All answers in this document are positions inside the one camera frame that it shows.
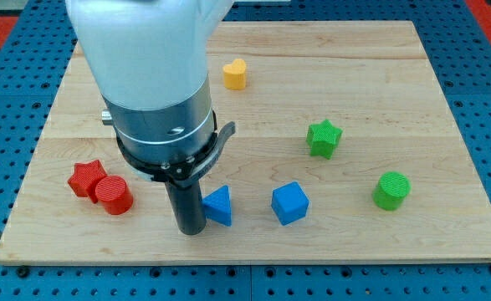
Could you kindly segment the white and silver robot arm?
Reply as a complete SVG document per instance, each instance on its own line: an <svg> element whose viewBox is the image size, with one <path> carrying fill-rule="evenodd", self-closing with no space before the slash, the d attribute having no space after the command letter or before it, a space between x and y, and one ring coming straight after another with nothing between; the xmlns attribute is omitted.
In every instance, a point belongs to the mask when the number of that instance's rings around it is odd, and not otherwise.
<svg viewBox="0 0 491 301"><path fill-rule="evenodd" d="M174 164L215 130L206 46L233 0L67 0L125 153Z"/></svg>

